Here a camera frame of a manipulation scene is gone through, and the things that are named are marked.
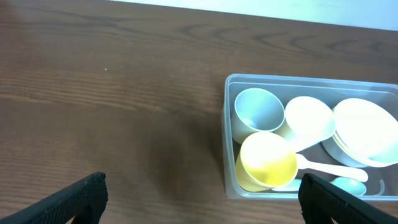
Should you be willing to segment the yellow plastic bowl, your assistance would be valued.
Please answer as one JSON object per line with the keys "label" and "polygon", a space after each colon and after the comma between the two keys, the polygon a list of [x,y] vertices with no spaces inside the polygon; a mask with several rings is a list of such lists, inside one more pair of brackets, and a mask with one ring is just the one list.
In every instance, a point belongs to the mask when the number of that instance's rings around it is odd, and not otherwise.
{"label": "yellow plastic bowl", "polygon": [[343,140],[340,138],[338,133],[336,132],[334,135],[332,135],[332,138],[336,145],[347,155],[351,157],[357,157],[357,153],[355,153],[351,148],[348,147],[346,143],[343,142]]}

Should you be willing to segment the white plastic bowl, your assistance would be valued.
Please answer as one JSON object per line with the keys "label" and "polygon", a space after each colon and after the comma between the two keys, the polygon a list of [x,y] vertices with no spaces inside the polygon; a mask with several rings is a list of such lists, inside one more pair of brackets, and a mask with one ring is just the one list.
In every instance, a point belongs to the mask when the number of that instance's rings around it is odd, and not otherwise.
{"label": "white plastic bowl", "polygon": [[367,167],[397,164],[397,120],[381,106],[347,98],[333,108],[336,131]]}

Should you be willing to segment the mint green plastic spoon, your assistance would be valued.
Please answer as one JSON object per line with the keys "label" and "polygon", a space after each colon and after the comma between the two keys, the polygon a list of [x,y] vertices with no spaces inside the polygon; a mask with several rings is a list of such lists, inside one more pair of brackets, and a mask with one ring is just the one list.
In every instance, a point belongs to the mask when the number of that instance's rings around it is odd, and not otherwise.
{"label": "mint green plastic spoon", "polygon": [[[276,192],[297,192],[301,183],[301,179],[294,179],[290,184],[283,187],[276,187],[272,190]],[[346,177],[337,177],[330,181],[330,183],[354,196],[362,196],[367,191],[366,186],[362,182]]]}

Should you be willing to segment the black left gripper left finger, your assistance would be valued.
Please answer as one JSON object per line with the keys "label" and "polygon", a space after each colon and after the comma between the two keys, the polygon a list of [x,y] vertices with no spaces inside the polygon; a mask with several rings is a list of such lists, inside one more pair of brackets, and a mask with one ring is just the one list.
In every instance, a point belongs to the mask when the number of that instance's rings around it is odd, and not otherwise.
{"label": "black left gripper left finger", "polygon": [[108,202],[106,174],[94,172],[37,203],[1,219],[3,224],[98,224]]}

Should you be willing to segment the white plastic cup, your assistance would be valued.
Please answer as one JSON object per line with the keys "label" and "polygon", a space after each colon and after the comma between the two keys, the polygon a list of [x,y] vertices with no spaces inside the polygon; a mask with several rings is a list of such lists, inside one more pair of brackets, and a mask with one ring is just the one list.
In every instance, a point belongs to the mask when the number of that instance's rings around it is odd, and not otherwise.
{"label": "white plastic cup", "polygon": [[332,137],[335,131],[334,112],[328,105],[310,96],[298,96],[287,103],[285,121],[274,132],[287,140],[293,151],[300,152]]}

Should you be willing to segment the pink plastic fork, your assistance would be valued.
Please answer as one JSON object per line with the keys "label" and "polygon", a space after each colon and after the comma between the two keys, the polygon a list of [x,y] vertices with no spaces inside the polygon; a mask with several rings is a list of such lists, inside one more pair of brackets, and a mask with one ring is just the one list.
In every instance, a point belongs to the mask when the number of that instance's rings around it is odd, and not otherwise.
{"label": "pink plastic fork", "polygon": [[323,164],[319,162],[312,162],[301,154],[296,154],[298,168],[301,170],[312,169],[320,172],[325,172],[340,177],[356,179],[360,182],[367,182],[369,177],[367,172],[362,169],[346,166],[338,166],[333,164]]}

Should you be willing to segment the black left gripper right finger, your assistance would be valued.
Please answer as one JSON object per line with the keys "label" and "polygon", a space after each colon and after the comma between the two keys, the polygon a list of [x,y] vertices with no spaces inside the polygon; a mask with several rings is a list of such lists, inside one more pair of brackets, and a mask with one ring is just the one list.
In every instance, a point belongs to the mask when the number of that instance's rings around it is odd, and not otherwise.
{"label": "black left gripper right finger", "polygon": [[306,224],[397,224],[397,218],[319,176],[306,173],[298,191]]}

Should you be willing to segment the grey plastic cup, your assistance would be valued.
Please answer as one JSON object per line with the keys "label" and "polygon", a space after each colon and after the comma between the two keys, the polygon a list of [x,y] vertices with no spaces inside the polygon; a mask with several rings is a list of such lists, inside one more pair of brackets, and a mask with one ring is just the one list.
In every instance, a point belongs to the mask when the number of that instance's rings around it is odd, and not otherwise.
{"label": "grey plastic cup", "polygon": [[285,108],[275,94],[248,88],[235,98],[231,117],[232,138],[239,144],[256,132],[273,132],[285,121]]}

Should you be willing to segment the yellow plastic cup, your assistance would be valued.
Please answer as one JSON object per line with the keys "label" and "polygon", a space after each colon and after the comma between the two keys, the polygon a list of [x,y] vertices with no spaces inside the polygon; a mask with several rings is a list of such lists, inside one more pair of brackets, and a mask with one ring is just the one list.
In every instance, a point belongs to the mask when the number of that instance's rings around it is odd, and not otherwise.
{"label": "yellow plastic cup", "polygon": [[257,132],[243,141],[236,160],[236,178],[244,190],[260,192],[286,186],[297,172],[297,156],[281,136]]}

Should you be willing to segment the grey blue plastic bowl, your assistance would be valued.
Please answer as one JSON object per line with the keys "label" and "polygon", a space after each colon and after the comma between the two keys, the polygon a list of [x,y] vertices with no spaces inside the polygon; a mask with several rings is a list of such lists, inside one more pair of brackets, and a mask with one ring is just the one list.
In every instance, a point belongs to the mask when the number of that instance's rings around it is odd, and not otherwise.
{"label": "grey blue plastic bowl", "polygon": [[355,168],[365,168],[367,165],[358,162],[357,160],[353,159],[349,156],[343,148],[337,143],[334,137],[330,137],[324,141],[322,141],[322,145],[326,152],[336,161],[339,163],[348,166],[348,167],[355,167]]}

